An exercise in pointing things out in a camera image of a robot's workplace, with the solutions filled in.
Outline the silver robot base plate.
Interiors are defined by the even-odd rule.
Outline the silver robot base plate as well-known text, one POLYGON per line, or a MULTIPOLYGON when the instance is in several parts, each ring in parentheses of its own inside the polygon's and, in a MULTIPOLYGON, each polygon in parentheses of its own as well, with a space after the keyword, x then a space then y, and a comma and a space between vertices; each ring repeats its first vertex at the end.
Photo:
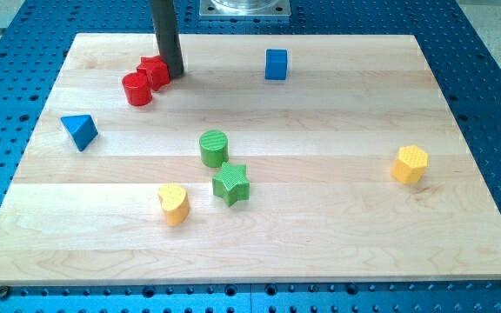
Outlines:
POLYGON ((288 17, 290 0, 201 0, 201 17, 288 17))

